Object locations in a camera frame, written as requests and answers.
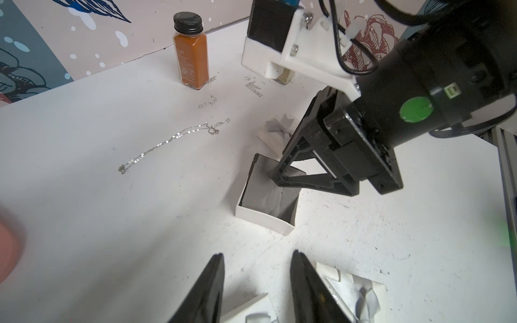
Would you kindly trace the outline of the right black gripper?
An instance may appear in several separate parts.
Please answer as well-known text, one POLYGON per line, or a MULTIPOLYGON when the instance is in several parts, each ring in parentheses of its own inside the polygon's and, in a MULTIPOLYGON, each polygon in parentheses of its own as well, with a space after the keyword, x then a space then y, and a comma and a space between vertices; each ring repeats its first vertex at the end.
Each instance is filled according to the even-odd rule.
POLYGON ((380 143, 348 97, 332 87, 312 99, 271 178, 279 187, 343 196, 358 195, 365 180, 381 195, 403 188, 394 150, 380 143), (296 173, 291 167, 316 157, 329 174, 296 173))

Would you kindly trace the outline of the white jewelry box lid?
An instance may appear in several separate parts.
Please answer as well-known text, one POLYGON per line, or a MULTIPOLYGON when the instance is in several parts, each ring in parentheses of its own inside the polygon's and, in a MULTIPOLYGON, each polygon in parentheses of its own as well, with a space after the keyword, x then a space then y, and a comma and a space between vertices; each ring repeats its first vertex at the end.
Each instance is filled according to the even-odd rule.
POLYGON ((300 121, 288 114, 278 115, 260 127, 257 137, 280 158, 300 121))

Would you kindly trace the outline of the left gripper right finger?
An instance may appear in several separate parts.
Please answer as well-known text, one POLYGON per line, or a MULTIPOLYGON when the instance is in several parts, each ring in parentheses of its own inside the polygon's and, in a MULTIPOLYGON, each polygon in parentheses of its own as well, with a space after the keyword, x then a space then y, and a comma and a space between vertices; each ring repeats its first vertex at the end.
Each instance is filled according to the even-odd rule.
POLYGON ((290 282, 296 322, 351 322, 307 256, 298 250, 292 255, 290 282))

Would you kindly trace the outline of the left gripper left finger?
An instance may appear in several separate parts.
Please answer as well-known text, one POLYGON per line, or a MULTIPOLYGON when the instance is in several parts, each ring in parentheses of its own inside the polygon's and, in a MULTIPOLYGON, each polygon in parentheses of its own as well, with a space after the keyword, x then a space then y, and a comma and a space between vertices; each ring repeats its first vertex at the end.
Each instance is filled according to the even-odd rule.
POLYGON ((224 257, 214 254, 169 323, 218 323, 222 311, 224 257))

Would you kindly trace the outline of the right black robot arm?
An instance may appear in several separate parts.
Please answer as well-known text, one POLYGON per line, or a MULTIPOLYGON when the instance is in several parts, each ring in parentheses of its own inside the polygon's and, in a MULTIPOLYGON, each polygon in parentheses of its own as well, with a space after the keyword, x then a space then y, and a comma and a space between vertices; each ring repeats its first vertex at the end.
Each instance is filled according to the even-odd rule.
POLYGON ((357 99, 333 87, 313 98, 272 173, 277 186, 355 196, 367 180, 384 195, 403 187, 396 146, 486 129, 463 122, 516 93, 516 2, 459 5, 357 83, 357 99))

